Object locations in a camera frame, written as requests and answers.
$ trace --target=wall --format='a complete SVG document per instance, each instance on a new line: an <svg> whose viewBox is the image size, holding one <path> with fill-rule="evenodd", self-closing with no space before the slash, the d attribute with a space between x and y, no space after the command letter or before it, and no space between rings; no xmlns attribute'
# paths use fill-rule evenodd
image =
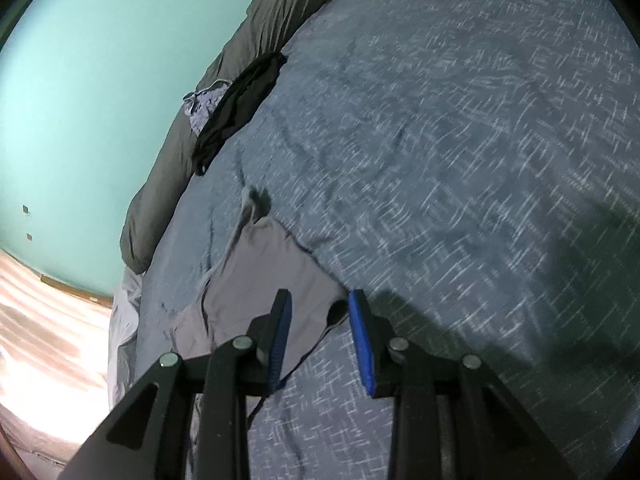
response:
<svg viewBox="0 0 640 480"><path fill-rule="evenodd" d="M130 199L250 1L34 0L0 52L0 248L111 294Z"/></svg>

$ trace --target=bed sheet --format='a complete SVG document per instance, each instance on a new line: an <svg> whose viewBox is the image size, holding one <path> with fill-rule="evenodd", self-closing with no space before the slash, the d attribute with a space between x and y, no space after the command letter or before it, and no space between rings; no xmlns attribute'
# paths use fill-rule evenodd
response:
<svg viewBox="0 0 640 480"><path fill-rule="evenodd" d="M136 376L254 185L398 333L480 355L580 477L602 478L640 414L640 52L612 5L333 0L285 53L158 245ZM391 423L342 325L256 416L252 478L385 478Z"/></svg>

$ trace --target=blue gripper pad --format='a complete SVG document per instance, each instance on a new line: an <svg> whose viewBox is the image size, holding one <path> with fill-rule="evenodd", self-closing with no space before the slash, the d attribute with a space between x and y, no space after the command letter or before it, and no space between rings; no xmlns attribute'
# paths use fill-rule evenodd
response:
<svg viewBox="0 0 640 480"><path fill-rule="evenodd" d="M367 329L360 313L356 291L349 293L349 324L353 334L353 344L356 347L360 380L367 395L372 396L376 388L376 378L373 370L373 355Z"/></svg>
<svg viewBox="0 0 640 480"><path fill-rule="evenodd" d="M292 304L291 294L288 290L279 290L274 301L274 306L279 303L281 307L280 316L275 327L273 343L269 354L269 379L268 387L270 392L278 389L280 384L280 372L282 371L282 361L287 348L289 338L289 327L291 326Z"/></svg>

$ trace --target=black cloth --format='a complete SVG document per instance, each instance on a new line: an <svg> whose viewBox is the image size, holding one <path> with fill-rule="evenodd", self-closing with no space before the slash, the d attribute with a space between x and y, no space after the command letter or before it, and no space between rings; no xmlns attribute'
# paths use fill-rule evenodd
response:
<svg viewBox="0 0 640 480"><path fill-rule="evenodd" d="M286 62L287 58L280 52L264 54L252 61L231 83L193 148L191 160L197 175L205 174L225 141L251 120L275 86Z"/></svg>

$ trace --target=round bolt head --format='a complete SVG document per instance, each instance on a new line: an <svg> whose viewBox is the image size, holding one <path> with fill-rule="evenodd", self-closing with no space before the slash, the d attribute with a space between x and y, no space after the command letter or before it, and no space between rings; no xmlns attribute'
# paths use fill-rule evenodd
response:
<svg viewBox="0 0 640 480"><path fill-rule="evenodd" d="M478 370L482 366L482 361L477 355L469 354L462 358L462 364L469 370Z"/></svg>
<svg viewBox="0 0 640 480"><path fill-rule="evenodd" d="M253 345L254 341L247 335L239 335L233 342L233 346L236 350L248 350Z"/></svg>
<svg viewBox="0 0 640 480"><path fill-rule="evenodd" d="M404 352L409 348L409 342L404 337L394 337L389 340L389 348L396 352Z"/></svg>
<svg viewBox="0 0 640 480"><path fill-rule="evenodd" d="M178 364L178 354L174 352L167 352L166 354L162 354L160 356L160 366L162 368L170 368Z"/></svg>

